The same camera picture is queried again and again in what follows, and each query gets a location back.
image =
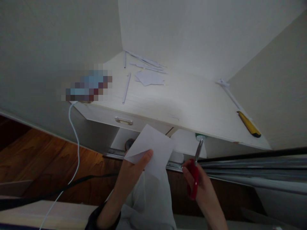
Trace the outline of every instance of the white wall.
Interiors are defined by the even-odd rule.
[[[122,51],[118,3],[0,1],[0,28],[0,112],[75,142],[61,82]],[[75,109],[72,117],[81,144],[93,150],[116,135]]]
[[[306,146],[307,11],[230,81],[230,90],[273,149]]]
[[[304,0],[118,3],[124,49],[212,80],[229,80],[307,8]]]

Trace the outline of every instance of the drawer handle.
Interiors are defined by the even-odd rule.
[[[133,120],[126,120],[119,117],[115,117],[115,121],[124,125],[133,125]]]

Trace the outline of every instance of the white paper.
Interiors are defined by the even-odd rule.
[[[142,82],[144,86],[148,86],[151,84],[164,85],[163,77],[161,77],[158,73],[149,70],[139,71],[135,74],[135,76],[140,82]]]
[[[136,164],[145,151],[152,149],[153,156],[145,170],[160,180],[174,147],[175,143],[172,139],[150,125],[146,125],[124,159]]]

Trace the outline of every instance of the person's left hand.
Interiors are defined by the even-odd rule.
[[[123,203],[125,202],[152,156],[153,151],[150,149],[145,152],[141,160],[135,165],[123,160],[113,191],[117,199],[120,199]]]
[[[96,225],[99,229],[108,229],[115,223],[123,204],[152,156],[153,151],[150,149],[135,165],[126,160],[122,161],[114,190],[97,218]]]

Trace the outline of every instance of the desk drawer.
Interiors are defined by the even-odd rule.
[[[91,104],[77,103],[76,109],[88,120],[141,132],[146,124],[166,134],[172,127],[160,122],[108,110]]]

